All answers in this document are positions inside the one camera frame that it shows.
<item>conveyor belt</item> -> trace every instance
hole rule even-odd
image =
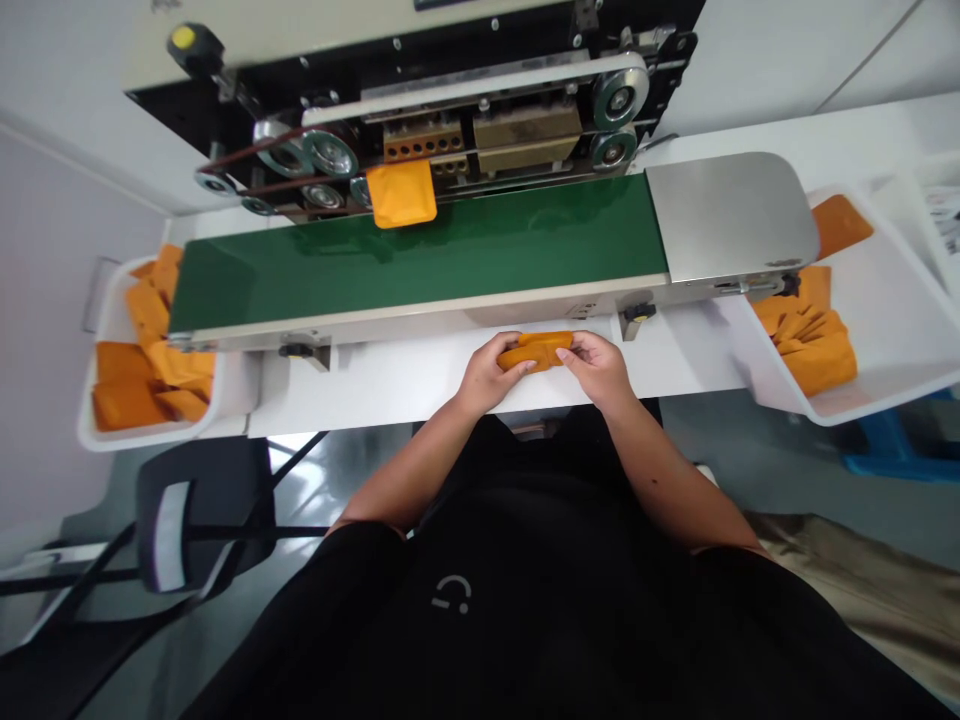
[[[461,200],[187,244],[170,332],[667,272],[646,176]]]

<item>floor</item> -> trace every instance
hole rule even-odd
[[[960,525],[956,521],[960,517],[960,483],[925,485],[850,475],[840,464],[836,447],[838,442],[855,442],[856,437],[851,440],[805,419],[761,408],[746,391],[667,398],[662,401],[662,411],[667,431],[687,457],[708,464],[720,487],[741,507],[824,515],[960,571]],[[558,409],[546,415],[561,416],[563,412]],[[919,415],[925,412],[921,408]],[[512,426],[532,419],[536,417],[530,413],[504,416]],[[944,426],[952,427],[953,432],[960,422],[950,416]],[[278,522],[330,524],[352,493],[410,434],[410,425],[331,433],[278,488]],[[309,438],[310,434],[271,438],[274,468]],[[162,449],[118,455],[104,503],[68,518],[63,537],[82,542],[119,532],[133,516],[137,469]],[[269,560],[237,578],[227,593],[155,637],[131,658],[81,717],[177,717],[316,544],[312,540],[281,541]],[[98,589],[85,612],[91,618],[117,618],[155,611],[177,599],[150,596],[136,583],[127,583]],[[131,713],[136,707],[143,708],[141,714]]]

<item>white plastic bin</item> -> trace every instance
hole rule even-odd
[[[960,153],[936,155],[901,169],[873,194],[877,211],[890,219],[960,312],[960,253],[950,255],[930,217],[925,189],[960,186]]]
[[[832,426],[887,410],[960,381],[960,319],[891,223],[849,186],[810,193],[810,206],[846,195],[874,234],[816,263],[833,268],[832,304],[850,331],[859,375],[807,398],[746,298],[707,301],[728,333],[754,399]]]
[[[133,260],[117,268],[104,293],[103,309],[97,325],[97,342],[137,341],[133,322],[127,312],[124,294],[137,281],[130,276],[153,256]],[[90,358],[83,398],[80,401],[80,417],[77,420],[77,437],[80,444],[93,452],[114,452],[146,445],[183,442],[197,437],[214,421],[231,415],[245,415],[256,408],[260,399],[260,353],[218,353],[213,376],[213,396],[206,414],[197,422],[167,422],[146,427],[100,432],[93,416],[91,393],[97,382],[96,353]]]

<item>hand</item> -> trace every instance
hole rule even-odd
[[[499,405],[520,382],[520,378],[536,366],[533,361],[523,362],[506,372],[497,365],[497,356],[517,346],[518,332],[497,333],[486,345],[478,349],[467,363],[463,382],[453,399],[465,412],[479,420]]]
[[[624,400],[636,401],[623,353],[599,335],[575,332],[570,350],[559,348],[557,357],[576,376],[600,412],[606,414]]]

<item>pulley wheel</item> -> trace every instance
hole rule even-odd
[[[317,207],[334,209],[343,207],[345,200],[336,189],[329,185],[307,185],[300,188],[300,192],[312,205]]]
[[[237,188],[226,173],[216,170],[198,170],[193,174],[193,179],[197,185],[207,192],[219,195],[220,197],[233,197],[237,194]]]
[[[650,91],[643,58],[640,67],[605,73],[593,86],[593,123],[598,130],[618,130],[633,120]]]
[[[612,172],[625,167],[637,154],[637,133],[632,128],[597,133],[590,143],[590,159],[595,172]]]
[[[277,214],[277,211],[274,209],[273,205],[258,197],[246,197],[240,202],[240,205],[244,210],[249,210],[254,215],[263,215],[265,217],[269,217],[270,215]]]
[[[370,199],[370,186],[367,185],[367,179],[354,178],[350,181],[350,194],[353,199],[363,205],[367,210],[373,210],[373,200]]]
[[[279,120],[260,120],[253,126],[253,144],[274,140],[290,132],[290,126]],[[296,179],[314,174],[310,156],[304,152],[300,138],[287,140],[280,145],[261,150],[257,157],[274,172]]]
[[[330,177],[353,177],[360,169],[356,135],[344,123],[308,130],[303,136],[303,149],[317,170]]]

